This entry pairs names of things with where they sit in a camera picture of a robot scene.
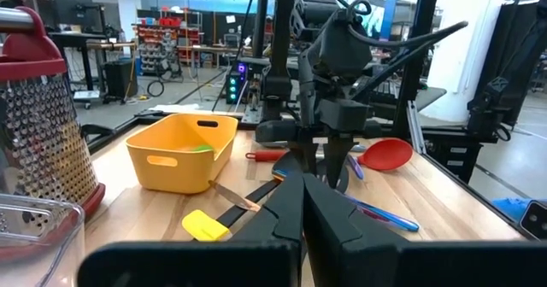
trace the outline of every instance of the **knife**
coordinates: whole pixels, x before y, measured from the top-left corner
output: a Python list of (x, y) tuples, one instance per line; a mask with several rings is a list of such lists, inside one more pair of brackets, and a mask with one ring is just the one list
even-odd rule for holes
[(261, 208), (258, 204), (240, 196), (238, 193), (228, 189), (214, 180), (210, 180), (209, 185), (213, 187), (213, 189), (215, 189), (222, 197), (242, 209), (258, 212)]

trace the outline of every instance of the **yellow plastic bin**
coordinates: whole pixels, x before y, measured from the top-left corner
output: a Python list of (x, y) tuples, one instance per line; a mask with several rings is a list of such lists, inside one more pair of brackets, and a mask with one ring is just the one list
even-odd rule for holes
[[(238, 120), (172, 114), (127, 139), (140, 184), (151, 190), (193, 194), (207, 190), (232, 154)], [(212, 149), (198, 150), (209, 145)]]

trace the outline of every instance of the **bin handle hole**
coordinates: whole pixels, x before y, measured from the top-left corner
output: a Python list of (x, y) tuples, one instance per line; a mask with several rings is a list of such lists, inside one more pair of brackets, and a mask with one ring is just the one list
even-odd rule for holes
[(177, 159), (159, 155), (149, 155), (146, 157), (146, 160), (151, 165), (157, 165), (162, 167), (176, 167), (177, 165), (179, 165)]
[(198, 120), (197, 121), (198, 126), (207, 126), (211, 128), (216, 128), (219, 126), (219, 123), (214, 120)]

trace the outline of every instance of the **wooden countertop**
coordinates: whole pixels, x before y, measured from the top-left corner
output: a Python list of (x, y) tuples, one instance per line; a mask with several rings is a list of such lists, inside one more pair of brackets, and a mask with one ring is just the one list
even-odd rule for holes
[[(134, 128), (91, 157), (99, 181), (106, 185), (106, 195), (101, 207), (85, 225), (88, 253), (116, 241), (191, 240), (180, 225), (186, 214), (201, 209), (216, 218), (232, 206), (214, 190), (184, 196), (142, 189), (125, 144), (127, 137), (142, 128), (144, 126)], [(238, 132), (232, 157), (217, 179), (243, 196), (272, 179), (271, 163), (256, 163), (244, 157), (245, 153), (260, 147), (252, 141), (253, 133)], [(400, 231), (409, 240), (523, 239), (420, 155), (414, 154), (409, 163), (392, 173), (367, 168), (363, 171), (366, 174), (364, 183), (350, 173), (348, 193), (418, 223), (420, 231), (417, 233)], [(247, 213), (231, 228), (232, 233), (251, 216)], [(306, 262), (303, 286), (312, 285), (311, 282)]]

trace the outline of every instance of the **blue object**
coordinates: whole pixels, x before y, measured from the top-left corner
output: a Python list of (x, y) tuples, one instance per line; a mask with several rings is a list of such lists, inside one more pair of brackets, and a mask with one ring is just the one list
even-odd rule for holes
[(396, 214), (392, 214), (380, 208), (376, 208), (375, 206), (369, 205), (365, 202), (361, 202), (351, 196), (347, 196), (347, 195), (344, 195), (344, 196), (347, 199), (349, 199), (350, 202), (353, 202), (357, 207), (364, 208), (364, 210), (367, 210), (365, 211), (365, 214), (369, 211), (375, 215), (378, 215), (382, 219), (387, 220), (388, 221), (387, 223), (390, 223), (394, 225), (395, 227), (399, 227), (405, 231), (417, 232), (420, 229), (420, 226), (411, 220), (406, 220), (405, 218), (401, 218), (400, 216)]
[(143, 69), (140, 67), (140, 57), (135, 58), (135, 73), (137, 75), (143, 75)]
[(365, 150), (367, 150), (367, 148), (363, 145), (355, 145), (351, 148), (351, 151), (355, 152), (365, 152)]
[(515, 222), (520, 222), (531, 200), (530, 198), (500, 198), (493, 200), (492, 204)]
[(287, 177), (287, 172), (283, 171), (283, 170), (274, 170), (273, 173), (276, 173), (276, 174), (278, 174), (279, 176), (281, 176), (283, 178)]
[(379, 37), (388, 39), (391, 36), (391, 26), (393, 25), (393, 17), (395, 17), (395, 9), (398, 0), (385, 0), (384, 4), (384, 19), (379, 30)]
[(353, 170), (353, 172), (355, 172), (356, 176), (357, 176), (360, 180), (365, 179), (365, 174), (362, 172), (362, 168), (361, 168), (361, 166), (359, 165), (359, 163), (357, 162), (356, 158), (354, 158), (354, 157), (351, 156), (351, 155), (347, 155), (347, 156), (345, 157), (345, 160), (350, 164), (351, 169)]

